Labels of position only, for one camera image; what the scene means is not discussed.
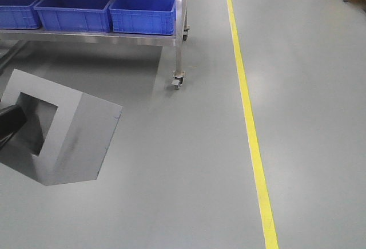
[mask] stainless steel cart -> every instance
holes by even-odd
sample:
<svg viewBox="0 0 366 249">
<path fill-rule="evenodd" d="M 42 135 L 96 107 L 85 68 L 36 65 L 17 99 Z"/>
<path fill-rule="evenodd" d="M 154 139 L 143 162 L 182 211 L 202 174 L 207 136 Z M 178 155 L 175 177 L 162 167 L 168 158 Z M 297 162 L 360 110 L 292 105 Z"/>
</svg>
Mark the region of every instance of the stainless steel cart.
<svg viewBox="0 0 366 249">
<path fill-rule="evenodd" d="M 174 35 L 146 35 L 123 33 L 77 33 L 37 30 L 0 30 L 0 39 L 20 41 L 64 41 L 81 43 L 130 44 L 146 46 L 170 46 L 176 50 L 176 70 L 173 73 L 172 85 L 179 89 L 185 78 L 182 68 L 182 43 L 187 40 L 189 26 L 187 24 L 187 0 L 176 0 L 177 20 Z"/>
</svg>

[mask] black pipe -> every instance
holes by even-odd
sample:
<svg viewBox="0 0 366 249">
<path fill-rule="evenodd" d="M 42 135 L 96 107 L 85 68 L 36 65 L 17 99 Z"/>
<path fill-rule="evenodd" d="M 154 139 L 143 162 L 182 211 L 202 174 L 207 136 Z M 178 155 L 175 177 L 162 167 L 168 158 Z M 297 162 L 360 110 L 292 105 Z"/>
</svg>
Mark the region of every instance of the black pipe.
<svg viewBox="0 0 366 249">
<path fill-rule="evenodd" d="M 0 149 L 27 122 L 27 117 L 19 105 L 9 106 L 0 110 Z"/>
</svg>

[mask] rectangular opening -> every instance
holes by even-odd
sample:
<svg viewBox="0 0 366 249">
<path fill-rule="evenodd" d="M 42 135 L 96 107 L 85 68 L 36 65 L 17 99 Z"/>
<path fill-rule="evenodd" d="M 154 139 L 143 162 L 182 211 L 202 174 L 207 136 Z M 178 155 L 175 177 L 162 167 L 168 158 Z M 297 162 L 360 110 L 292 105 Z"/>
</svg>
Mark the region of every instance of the rectangular opening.
<svg viewBox="0 0 366 249">
<path fill-rule="evenodd" d="M 38 156 L 58 107 L 25 93 L 20 94 L 17 104 L 22 107 L 27 123 L 12 140 Z"/>
</svg>

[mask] yellow floor line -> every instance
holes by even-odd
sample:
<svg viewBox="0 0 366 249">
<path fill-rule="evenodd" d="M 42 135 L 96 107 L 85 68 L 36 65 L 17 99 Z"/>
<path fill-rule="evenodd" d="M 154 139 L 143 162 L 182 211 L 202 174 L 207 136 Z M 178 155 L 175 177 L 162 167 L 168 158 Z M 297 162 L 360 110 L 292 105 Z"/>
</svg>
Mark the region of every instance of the yellow floor line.
<svg viewBox="0 0 366 249">
<path fill-rule="evenodd" d="M 227 0 L 229 9 L 229 18 L 231 31 L 233 36 L 235 60 L 240 81 L 240 91 L 242 104 L 244 108 L 244 117 L 246 123 L 246 131 L 248 133 L 248 141 L 250 147 L 250 155 L 252 157 L 252 164 L 254 170 L 254 178 L 257 187 L 259 208 L 262 217 L 262 227 L 265 239 L 266 249 L 278 249 L 279 244 L 277 241 L 277 233 L 275 228 L 275 222 L 273 220 L 272 208 L 270 206 L 270 200 L 268 195 L 267 183 L 265 180 L 261 153 L 259 150 L 258 137 L 256 132 L 256 126 L 254 123 L 252 103 L 250 102 L 249 88 L 245 76 L 244 62 L 242 59 L 240 41 L 236 26 L 233 1 Z"/>
</svg>

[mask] metal cart leg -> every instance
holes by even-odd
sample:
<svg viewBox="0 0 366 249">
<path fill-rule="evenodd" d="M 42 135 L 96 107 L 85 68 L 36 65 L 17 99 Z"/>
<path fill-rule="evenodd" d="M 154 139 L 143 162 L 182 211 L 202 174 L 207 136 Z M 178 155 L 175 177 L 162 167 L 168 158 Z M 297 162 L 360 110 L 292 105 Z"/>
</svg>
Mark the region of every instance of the metal cart leg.
<svg viewBox="0 0 366 249">
<path fill-rule="evenodd" d="M 182 67 L 182 43 L 186 29 L 186 13 L 183 11 L 183 0 L 176 0 L 176 70 L 173 73 L 172 85 L 179 90 L 183 85 L 185 72 Z"/>
<path fill-rule="evenodd" d="M 174 80 L 172 85 L 176 90 L 179 90 L 185 78 L 185 71 L 182 68 L 182 46 L 176 47 L 176 70 L 173 73 Z"/>
<path fill-rule="evenodd" d="M 183 41 L 187 41 L 188 39 L 188 31 L 190 30 L 190 26 L 188 26 L 188 10 L 185 12 L 184 18 L 184 31 L 183 31 Z"/>
</svg>

